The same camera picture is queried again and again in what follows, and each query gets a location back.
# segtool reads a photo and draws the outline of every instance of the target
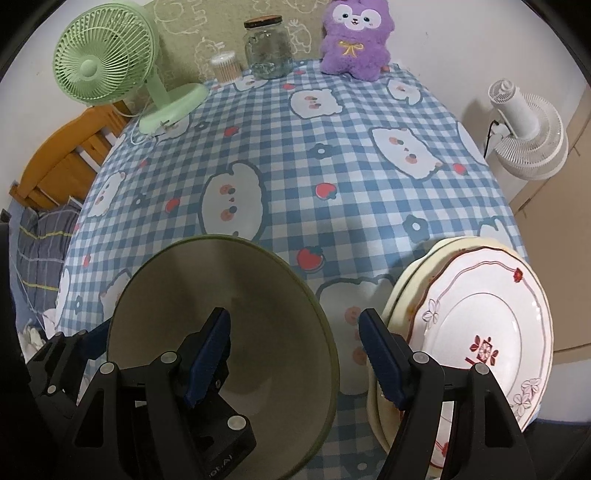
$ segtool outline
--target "yellow stripe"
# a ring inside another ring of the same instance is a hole
[[[48,287],[46,285],[37,285],[36,283],[29,283],[24,280],[21,280],[27,287],[31,288],[42,288],[43,290],[51,290],[51,291],[59,291],[59,288],[55,287]]]
[[[44,238],[49,238],[51,236],[57,236],[57,235],[63,235],[63,236],[73,236],[71,233],[67,233],[67,232],[51,232],[48,233],[47,235],[43,235],[43,236],[37,236],[33,233],[31,233],[30,231],[28,231],[26,228],[24,228],[22,225],[20,226],[20,229],[26,233],[28,236],[30,236],[31,238],[34,238],[35,240],[43,240]]]

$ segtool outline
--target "black cord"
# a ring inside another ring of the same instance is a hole
[[[486,159],[486,154],[488,153],[488,146],[491,143],[491,137],[492,137],[491,133],[492,133],[492,126],[493,125],[499,126],[500,123],[497,122],[496,120],[493,120],[490,127],[488,128],[488,136],[486,137],[486,146],[484,147],[484,158],[485,159]]]

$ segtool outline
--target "orange wooden headboard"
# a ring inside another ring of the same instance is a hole
[[[123,102],[117,103],[116,107],[129,114]],[[70,196],[84,201],[96,173],[76,152],[77,147],[102,166],[111,150],[102,130],[119,137],[128,121],[112,105],[87,109],[37,150],[25,168],[21,182],[11,187],[10,195],[21,205],[35,210],[65,205]]]

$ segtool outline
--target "green fan base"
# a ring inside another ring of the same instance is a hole
[[[171,90],[170,103],[153,106],[139,120],[139,131],[151,135],[162,125],[172,125],[185,118],[209,96],[209,90],[200,83],[188,83]]]

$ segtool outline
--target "green fan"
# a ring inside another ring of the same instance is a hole
[[[198,83],[166,90],[155,68],[159,38],[143,7],[112,3],[76,18],[61,35],[53,58],[60,88],[74,100],[104,105],[122,100],[144,83],[154,106],[139,120],[139,130],[152,134],[187,116],[207,98]]]

